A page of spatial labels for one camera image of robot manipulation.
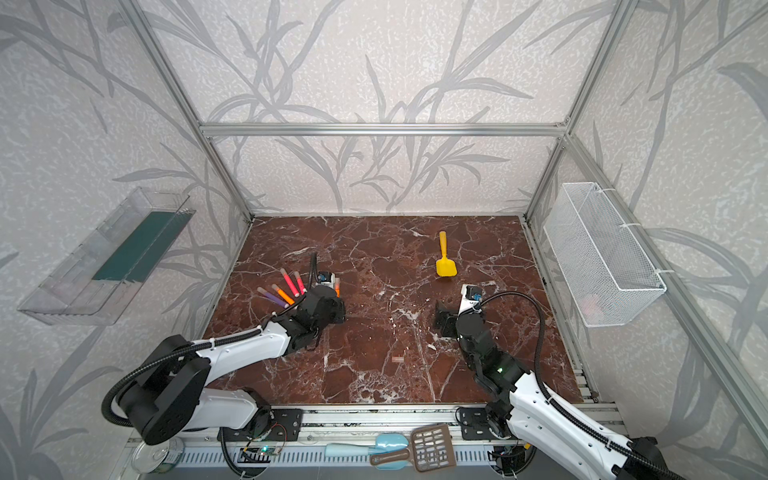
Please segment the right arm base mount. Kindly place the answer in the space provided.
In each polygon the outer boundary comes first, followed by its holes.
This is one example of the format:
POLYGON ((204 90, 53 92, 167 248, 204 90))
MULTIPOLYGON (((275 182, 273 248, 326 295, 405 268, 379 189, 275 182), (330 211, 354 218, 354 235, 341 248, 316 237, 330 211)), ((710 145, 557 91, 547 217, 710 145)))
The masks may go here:
POLYGON ((455 419, 459 424, 463 440, 507 440, 510 436, 499 436, 495 433, 488 420, 485 408, 458 407, 455 419))

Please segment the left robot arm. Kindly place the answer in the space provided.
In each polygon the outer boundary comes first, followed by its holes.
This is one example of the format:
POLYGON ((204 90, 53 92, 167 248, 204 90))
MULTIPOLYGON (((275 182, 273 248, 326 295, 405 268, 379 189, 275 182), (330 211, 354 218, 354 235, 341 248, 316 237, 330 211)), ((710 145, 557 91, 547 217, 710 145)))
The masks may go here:
POLYGON ((212 383, 246 366, 291 355, 345 317, 339 293, 318 284, 259 327, 208 340, 169 336, 108 390, 101 414, 113 425, 135 429, 148 445, 184 431, 261 426, 270 407, 256 392, 214 389, 212 383))

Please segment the purple highlighter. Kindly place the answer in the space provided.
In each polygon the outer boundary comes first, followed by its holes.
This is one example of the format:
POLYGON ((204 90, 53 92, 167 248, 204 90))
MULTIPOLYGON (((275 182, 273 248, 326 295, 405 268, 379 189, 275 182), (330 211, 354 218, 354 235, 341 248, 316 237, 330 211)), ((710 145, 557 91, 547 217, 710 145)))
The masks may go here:
POLYGON ((257 292, 260 295, 262 295, 264 298, 266 298, 270 302, 278 305, 281 308, 287 308, 289 306, 289 304, 287 302, 285 302, 282 298, 279 298, 279 297, 273 295, 272 293, 268 292, 267 290, 265 290, 262 287, 258 287, 257 288, 257 292))

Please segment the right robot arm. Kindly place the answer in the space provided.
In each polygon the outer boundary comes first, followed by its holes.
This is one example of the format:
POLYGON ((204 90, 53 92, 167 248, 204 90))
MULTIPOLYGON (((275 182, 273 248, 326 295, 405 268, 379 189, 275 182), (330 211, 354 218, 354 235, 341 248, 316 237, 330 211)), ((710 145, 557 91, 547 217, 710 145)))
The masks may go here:
POLYGON ((531 445, 578 479, 681 477, 667 467, 655 438, 621 435, 594 421, 544 383, 541 353, 546 320, 534 298, 515 291, 483 298, 479 287, 465 284, 456 311, 436 304, 434 325, 441 336, 458 341, 475 382, 490 395, 485 414, 496 437, 514 437, 531 445), (530 368, 498 346, 486 322, 484 306, 506 296, 528 301, 536 313, 538 334, 530 368))

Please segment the pink highlighter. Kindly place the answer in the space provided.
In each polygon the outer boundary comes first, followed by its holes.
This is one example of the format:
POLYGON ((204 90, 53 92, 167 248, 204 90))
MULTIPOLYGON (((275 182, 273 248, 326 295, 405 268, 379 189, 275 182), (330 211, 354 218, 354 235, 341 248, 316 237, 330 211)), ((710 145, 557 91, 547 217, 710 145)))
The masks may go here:
POLYGON ((294 278, 296 280, 299 292, 301 294, 305 294, 307 292, 307 289, 306 289, 306 287, 304 285, 304 282, 303 282, 301 274, 298 271, 294 271, 293 275, 294 275, 294 278))
POLYGON ((290 291, 292 292, 293 296, 295 298, 300 297, 301 296, 300 289, 294 284, 293 280, 291 279, 287 271, 284 268, 281 268, 280 273, 284 281, 286 282, 287 286, 289 287, 290 291))

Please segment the orange highlighter lone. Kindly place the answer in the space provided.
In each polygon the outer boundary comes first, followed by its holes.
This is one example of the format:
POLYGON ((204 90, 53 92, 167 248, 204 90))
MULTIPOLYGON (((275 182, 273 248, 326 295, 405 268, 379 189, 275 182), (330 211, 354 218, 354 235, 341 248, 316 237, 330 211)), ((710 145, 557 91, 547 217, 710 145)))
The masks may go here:
POLYGON ((278 285, 273 284, 272 289, 286 302, 287 305, 294 305, 295 301, 294 299, 289 296, 283 289, 281 289, 278 285))

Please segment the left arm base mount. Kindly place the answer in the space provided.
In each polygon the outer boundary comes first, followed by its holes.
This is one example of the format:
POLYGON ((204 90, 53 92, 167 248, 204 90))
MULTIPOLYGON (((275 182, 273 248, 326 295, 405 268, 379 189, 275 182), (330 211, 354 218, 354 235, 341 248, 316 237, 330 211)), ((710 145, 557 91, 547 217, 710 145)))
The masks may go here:
POLYGON ((299 408, 260 409, 241 429, 223 427, 217 439, 226 443, 252 441, 295 442, 298 440, 304 411, 299 408))

